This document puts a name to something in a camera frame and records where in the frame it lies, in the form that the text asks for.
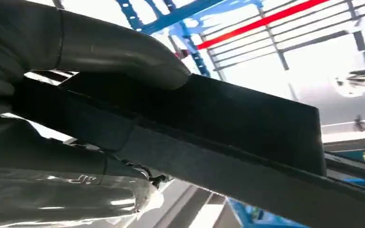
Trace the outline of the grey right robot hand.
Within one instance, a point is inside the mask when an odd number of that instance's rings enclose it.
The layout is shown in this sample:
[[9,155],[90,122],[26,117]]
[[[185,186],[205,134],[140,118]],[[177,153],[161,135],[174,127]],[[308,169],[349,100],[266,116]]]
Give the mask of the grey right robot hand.
[[126,217],[155,192],[120,161],[45,139],[29,122],[4,116],[27,72],[53,69],[124,72],[170,90],[190,77],[151,36],[43,4],[0,0],[0,227]]

